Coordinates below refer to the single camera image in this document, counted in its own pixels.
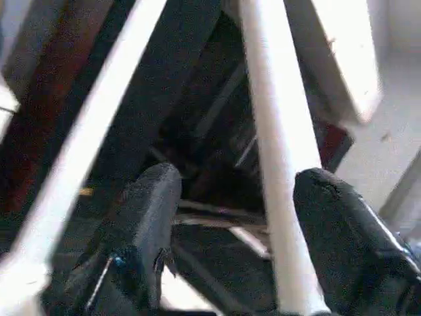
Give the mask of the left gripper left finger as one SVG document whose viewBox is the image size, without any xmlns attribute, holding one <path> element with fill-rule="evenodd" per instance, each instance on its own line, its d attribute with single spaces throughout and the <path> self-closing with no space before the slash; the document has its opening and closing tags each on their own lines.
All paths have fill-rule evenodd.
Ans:
<svg viewBox="0 0 421 316">
<path fill-rule="evenodd" d="M 66 281 L 67 315 L 156 315 L 182 177 L 170 163 L 128 184 Z"/>
</svg>

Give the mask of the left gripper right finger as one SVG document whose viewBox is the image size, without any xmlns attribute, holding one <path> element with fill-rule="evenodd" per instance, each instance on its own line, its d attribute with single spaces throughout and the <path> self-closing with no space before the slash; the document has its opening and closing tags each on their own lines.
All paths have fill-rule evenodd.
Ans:
<svg viewBox="0 0 421 316">
<path fill-rule="evenodd" d="M 295 177 L 295 210 L 328 307 L 339 315 L 419 315 L 420 260 L 348 183 Z"/>
</svg>

